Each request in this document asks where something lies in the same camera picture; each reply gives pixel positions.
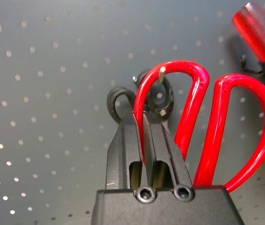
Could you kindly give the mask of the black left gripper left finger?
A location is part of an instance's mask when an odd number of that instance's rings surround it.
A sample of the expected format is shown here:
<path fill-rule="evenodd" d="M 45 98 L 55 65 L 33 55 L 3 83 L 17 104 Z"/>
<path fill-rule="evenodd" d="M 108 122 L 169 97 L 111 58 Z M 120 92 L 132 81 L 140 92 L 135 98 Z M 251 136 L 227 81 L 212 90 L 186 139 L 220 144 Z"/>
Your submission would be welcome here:
<path fill-rule="evenodd" d="M 106 188 L 138 189 L 142 165 L 138 125 L 130 112 L 121 120 L 107 152 Z"/>

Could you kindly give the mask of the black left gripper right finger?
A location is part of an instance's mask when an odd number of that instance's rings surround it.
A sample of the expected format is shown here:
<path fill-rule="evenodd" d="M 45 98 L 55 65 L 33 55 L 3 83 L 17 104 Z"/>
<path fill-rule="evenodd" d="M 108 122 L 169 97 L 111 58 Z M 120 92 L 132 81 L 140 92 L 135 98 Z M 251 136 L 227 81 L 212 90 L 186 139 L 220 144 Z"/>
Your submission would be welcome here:
<path fill-rule="evenodd" d="M 192 187 L 182 153 L 153 113 L 143 116 L 144 154 L 148 184 L 153 188 Z"/>

